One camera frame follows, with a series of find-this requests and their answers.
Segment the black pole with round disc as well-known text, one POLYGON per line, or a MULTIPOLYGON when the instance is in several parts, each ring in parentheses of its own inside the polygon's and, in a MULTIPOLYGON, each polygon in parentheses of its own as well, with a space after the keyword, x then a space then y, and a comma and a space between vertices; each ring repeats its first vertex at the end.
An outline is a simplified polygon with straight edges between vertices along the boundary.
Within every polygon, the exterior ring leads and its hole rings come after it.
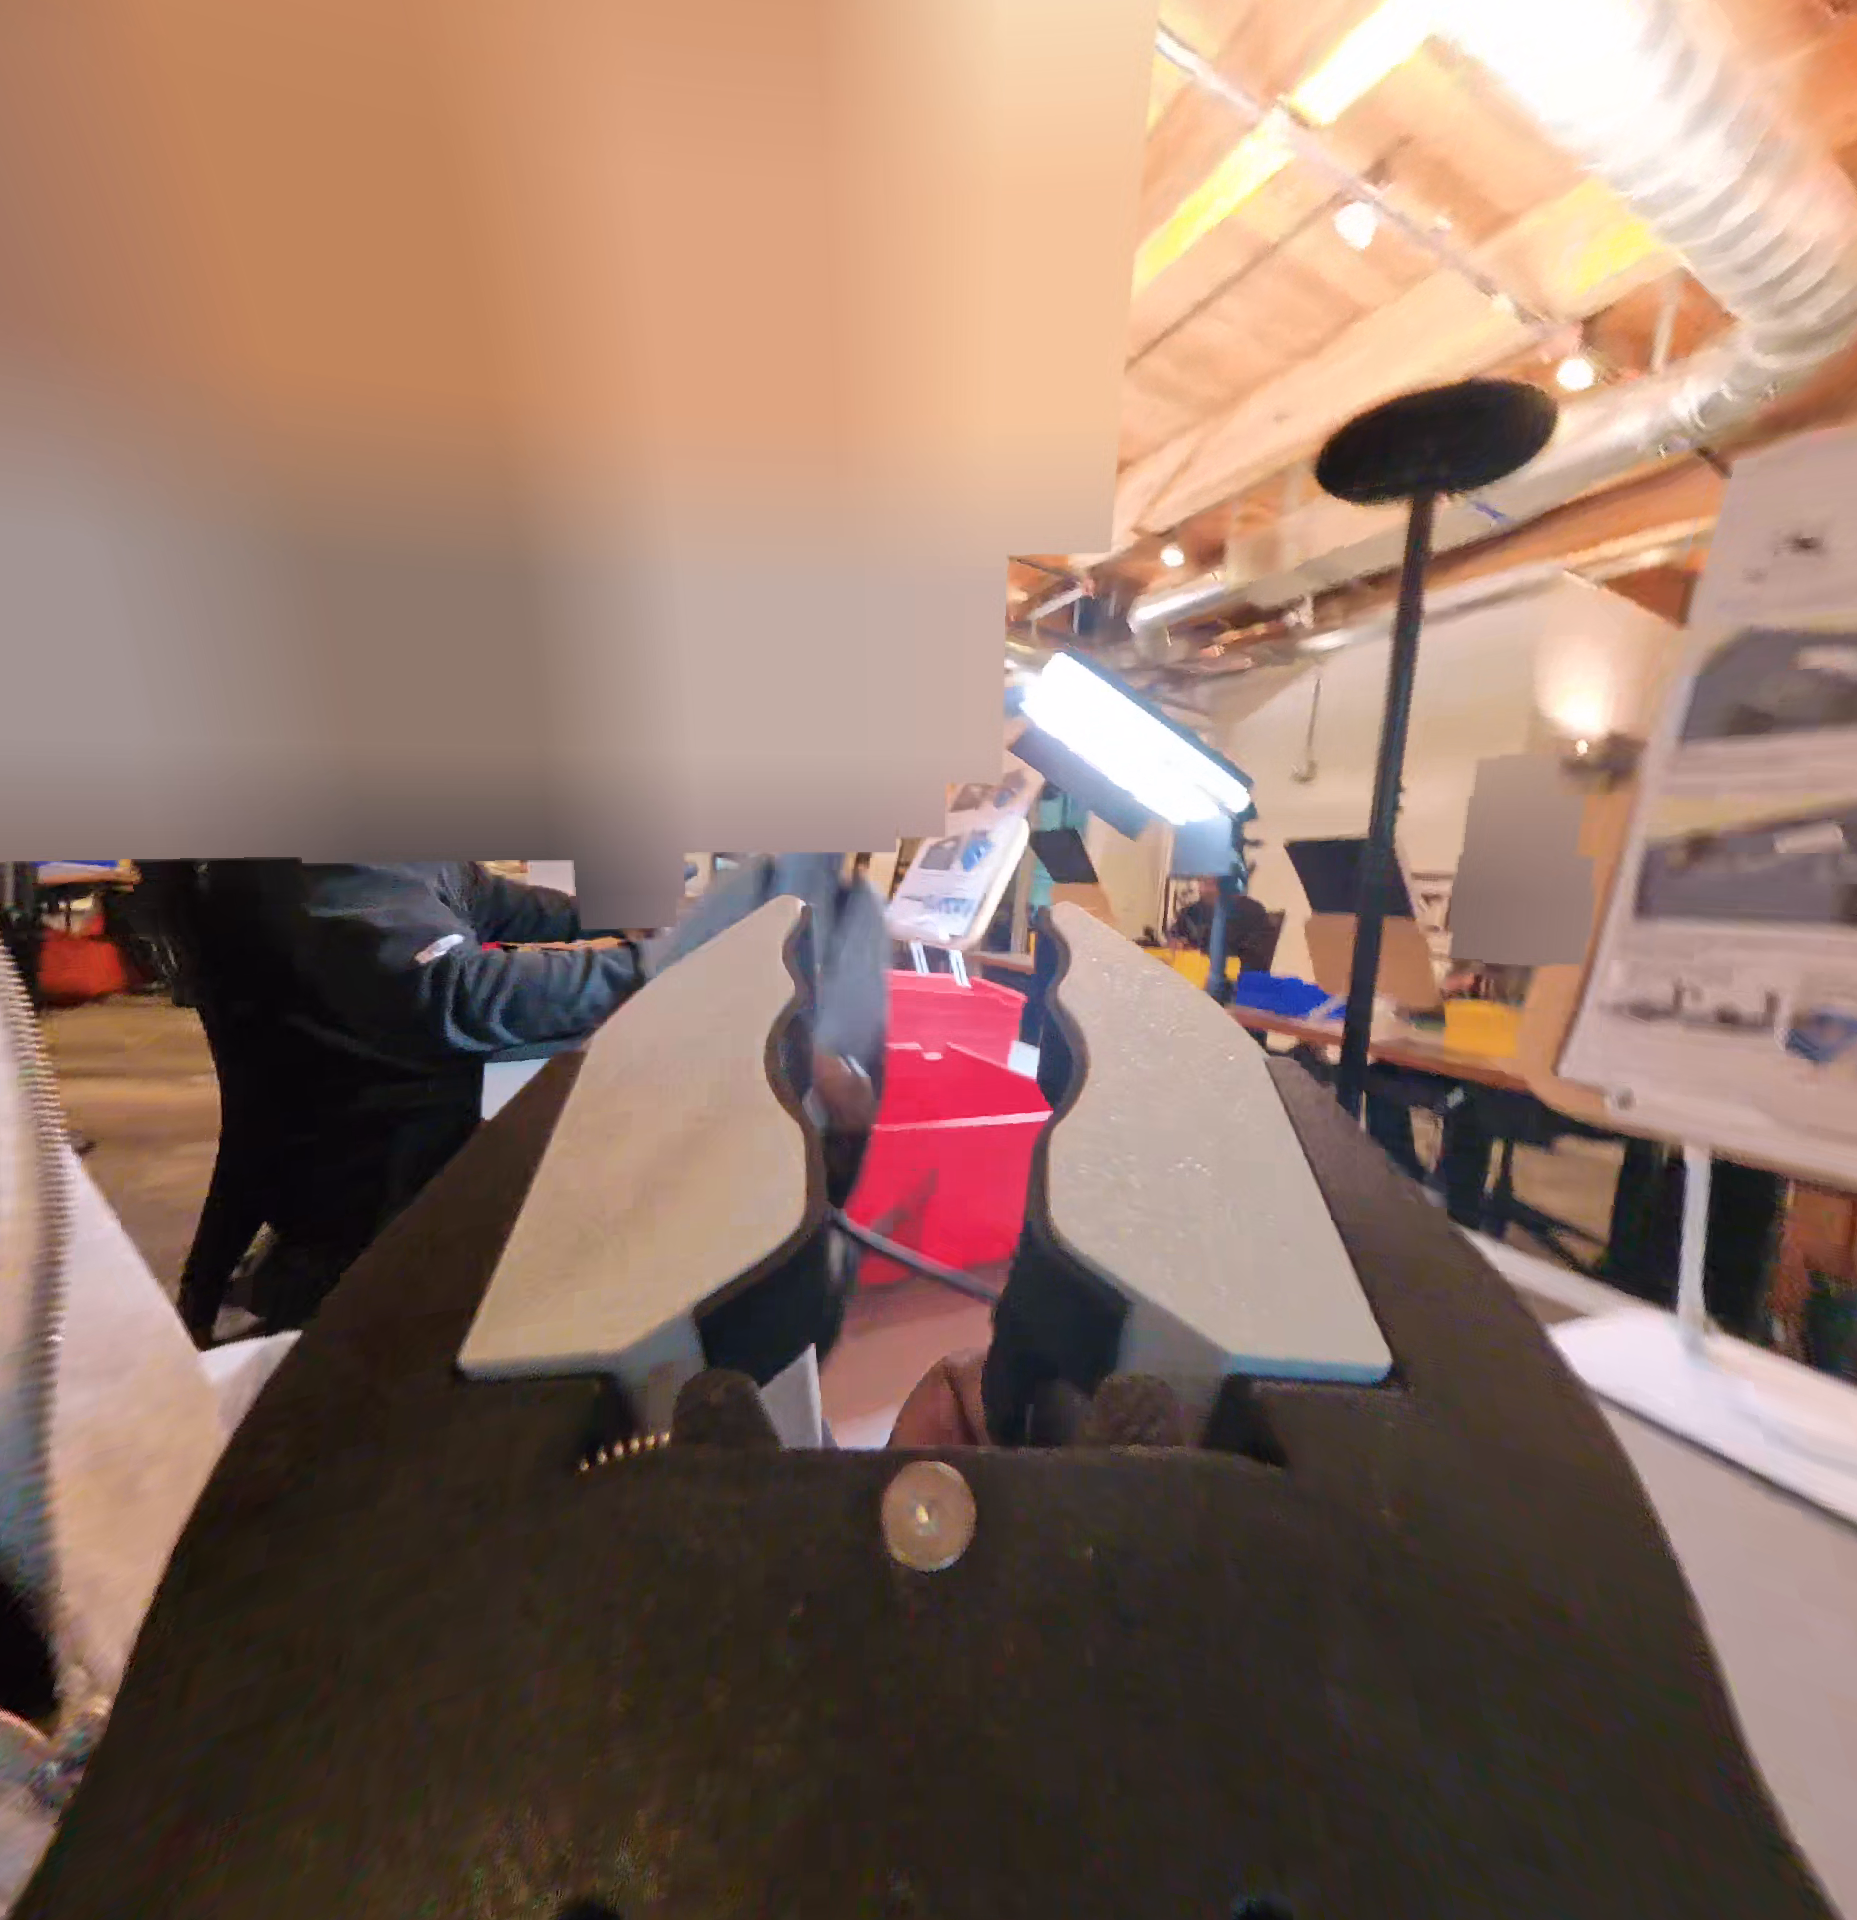
POLYGON ((1375 995, 1391 876, 1395 875, 1398 792, 1420 658, 1424 584, 1435 552, 1439 501, 1477 492, 1529 465, 1547 447, 1559 408, 1537 386, 1468 377, 1393 397, 1350 419, 1321 448, 1317 483, 1357 504, 1404 504, 1408 528, 1395 581, 1388 681, 1375 750, 1370 812, 1354 883, 1354 935, 1335 1097, 1359 1120, 1370 1058, 1375 995))

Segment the small poster on stand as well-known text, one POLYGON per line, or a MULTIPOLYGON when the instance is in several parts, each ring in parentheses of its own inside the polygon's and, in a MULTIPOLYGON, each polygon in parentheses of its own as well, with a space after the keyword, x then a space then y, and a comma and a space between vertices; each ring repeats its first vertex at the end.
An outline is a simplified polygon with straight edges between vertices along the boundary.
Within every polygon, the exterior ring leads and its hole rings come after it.
POLYGON ((1028 848, 1038 792, 1027 767, 948 785, 944 824, 894 879, 885 930, 897 945, 969 950, 983 942, 1028 848))

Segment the long wooden table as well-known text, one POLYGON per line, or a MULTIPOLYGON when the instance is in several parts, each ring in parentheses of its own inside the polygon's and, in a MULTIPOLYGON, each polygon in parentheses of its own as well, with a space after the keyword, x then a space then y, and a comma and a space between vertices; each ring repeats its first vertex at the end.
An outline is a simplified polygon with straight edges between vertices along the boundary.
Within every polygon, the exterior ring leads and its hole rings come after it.
MULTIPOLYGON (((1308 1014, 1284 1014, 1241 1001, 1226 1011, 1250 1032, 1306 1043, 1333 1058, 1341 1054, 1343 1022, 1337 1021, 1341 1003, 1335 997, 1308 1010, 1308 1014)), ((1393 1014, 1375 1021, 1368 1058, 1486 1088, 1539 1095, 1539 1084, 1514 1058, 1459 1047, 1445 1040, 1445 1032, 1395 1021, 1393 1014)))

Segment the red plastic bin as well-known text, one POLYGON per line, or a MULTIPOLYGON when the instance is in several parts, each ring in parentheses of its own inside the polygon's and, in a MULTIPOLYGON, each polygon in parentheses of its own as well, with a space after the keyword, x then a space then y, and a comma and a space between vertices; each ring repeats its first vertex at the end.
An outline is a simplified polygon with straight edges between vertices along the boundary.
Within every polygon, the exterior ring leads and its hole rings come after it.
POLYGON ((1028 1069, 1021 1057, 1021 989, 969 972, 889 971, 889 1044, 963 1047, 976 1058, 1028 1069))
POLYGON ((883 1104, 845 1210, 926 1259, 994 1270, 1021 1235, 1049 1115, 1013 1061, 958 1043, 889 1043, 883 1104))

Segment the studio light panel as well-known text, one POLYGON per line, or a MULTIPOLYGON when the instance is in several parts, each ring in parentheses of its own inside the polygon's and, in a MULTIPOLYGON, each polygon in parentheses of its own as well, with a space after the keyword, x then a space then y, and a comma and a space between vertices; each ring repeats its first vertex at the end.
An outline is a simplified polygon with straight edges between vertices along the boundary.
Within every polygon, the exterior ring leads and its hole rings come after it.
POLYGON ((1246 772, 1077 651, 1016 668, 1001 705, 1010 752, 1132 841, 1257 819, 1246 772))

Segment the instruction poster on white stand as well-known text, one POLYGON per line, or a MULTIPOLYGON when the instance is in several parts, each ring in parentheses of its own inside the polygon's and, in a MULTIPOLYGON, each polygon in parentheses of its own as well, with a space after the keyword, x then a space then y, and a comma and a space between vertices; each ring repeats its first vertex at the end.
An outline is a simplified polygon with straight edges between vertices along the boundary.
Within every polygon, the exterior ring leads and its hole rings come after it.
POLYGON ((1735 469, 1559 1075, 1681 1150, 1609 1406, 1857 1527, 1857 422, 1735 469))

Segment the grey usb hub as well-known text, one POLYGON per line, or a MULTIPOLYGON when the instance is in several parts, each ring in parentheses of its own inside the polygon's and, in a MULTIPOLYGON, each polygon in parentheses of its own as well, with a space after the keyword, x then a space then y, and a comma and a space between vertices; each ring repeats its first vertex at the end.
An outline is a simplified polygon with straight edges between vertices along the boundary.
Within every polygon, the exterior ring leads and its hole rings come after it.
POLYGON ((802 975, 813 995, 813 1061, 806 1108, 819 1128, 828 1199, 841 1208, 859 1184, 885 1079, 890 937, 874 887, 850 876, 839 852, 743 855, 675 924, 642 942, 642 971, 664 971, 770 899, 797 899, 808 915, 802 975))

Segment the person's right hand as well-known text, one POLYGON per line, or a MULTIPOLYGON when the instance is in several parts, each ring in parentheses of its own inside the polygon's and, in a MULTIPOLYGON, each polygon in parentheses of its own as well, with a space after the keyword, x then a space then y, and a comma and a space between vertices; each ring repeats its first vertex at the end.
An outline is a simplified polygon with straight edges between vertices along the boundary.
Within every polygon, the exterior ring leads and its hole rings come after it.
POLYGON ((988 1450, 984 1348, 936 1360, 894 1415, 889 1450, 944 1452, 988 1450))

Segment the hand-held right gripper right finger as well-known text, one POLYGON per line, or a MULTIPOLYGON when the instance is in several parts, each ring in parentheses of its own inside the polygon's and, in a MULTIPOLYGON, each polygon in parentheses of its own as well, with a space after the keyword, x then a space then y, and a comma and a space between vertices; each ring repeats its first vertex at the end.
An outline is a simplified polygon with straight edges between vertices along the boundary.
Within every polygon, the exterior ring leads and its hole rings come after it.
POLYGON ((991 1443, 1043 1443, 1108 1378, 1184 1430, 1226 1386, 1381 1386, 1395 1357, 1268 1057, 1078 905, 1046 915, 1041 1084, 1021 1235, 991 1323, 991 1443))

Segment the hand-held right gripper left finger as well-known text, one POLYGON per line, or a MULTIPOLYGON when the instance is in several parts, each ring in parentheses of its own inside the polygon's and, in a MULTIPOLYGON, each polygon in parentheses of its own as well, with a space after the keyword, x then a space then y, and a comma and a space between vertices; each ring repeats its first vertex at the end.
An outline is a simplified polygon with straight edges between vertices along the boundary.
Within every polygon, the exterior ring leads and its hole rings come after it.
POLYGON ((832 1317, 812 913, 776 897, 587 1043, 461 1342, 463 1378, 703 1367, 817 1386, 832 1317))

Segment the silver air duct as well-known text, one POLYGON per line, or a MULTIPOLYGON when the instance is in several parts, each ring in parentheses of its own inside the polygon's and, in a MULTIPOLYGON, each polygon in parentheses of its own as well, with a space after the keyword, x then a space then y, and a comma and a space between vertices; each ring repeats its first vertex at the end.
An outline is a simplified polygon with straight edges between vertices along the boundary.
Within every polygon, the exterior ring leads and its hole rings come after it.
POLYGON ((1457 465, 1431 552, 1502 539, 1644 465, 1718 447, 1857 342, 1857 188, 1786 127, 1699 3, 1445 3, 1457 43, 1731 317, 1681 363, 1572 400, 1522 462, 1457 465))

